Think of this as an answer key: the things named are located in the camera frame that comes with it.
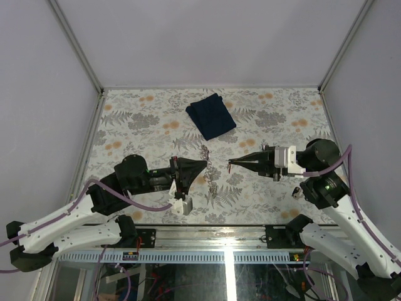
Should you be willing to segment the steel disc with keyrings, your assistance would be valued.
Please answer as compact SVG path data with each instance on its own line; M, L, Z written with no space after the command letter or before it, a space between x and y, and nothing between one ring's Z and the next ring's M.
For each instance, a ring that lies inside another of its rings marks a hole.
M210 160L210 151L204 144L200 147L200 157L207 163L203 178L208 183L211 198L215 199L217 196L216 171Z

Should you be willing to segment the silver key black tag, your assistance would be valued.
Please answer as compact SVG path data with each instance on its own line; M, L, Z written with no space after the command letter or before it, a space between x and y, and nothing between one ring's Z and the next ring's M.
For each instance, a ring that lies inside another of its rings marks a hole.
M300 187L295 187L291 196L295 199L299 199L300 197L302 197L302 189Z

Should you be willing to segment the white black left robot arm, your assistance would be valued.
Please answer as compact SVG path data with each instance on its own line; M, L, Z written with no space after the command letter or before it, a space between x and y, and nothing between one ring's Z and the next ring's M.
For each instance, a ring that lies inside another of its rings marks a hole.
M32 272L70 251L94 246L139 249L140 235L123 209L189 214L190 186L206 167L205 160L173 156L168 167L149 169L142 156L126 156L113 173L89 180L71 203L30 223L7 224L8 243L15 244L10 262L20 272Z

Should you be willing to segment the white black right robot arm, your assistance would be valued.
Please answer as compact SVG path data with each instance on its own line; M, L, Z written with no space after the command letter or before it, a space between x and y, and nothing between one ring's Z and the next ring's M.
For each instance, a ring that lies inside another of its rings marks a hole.
M347 235L350 244L331 235L303 214L286 225L286 241L292 247L308 246L343 267L361 291L372 300L400 296L400 250L384 237L358 205L353 182L344 182L336 170L352 158L352 149L340 153L327 139L315 139L298 151L295 146L264 146L259 152L230 159L259 176L279 181L283 176L302 178L304 199L322 210Z

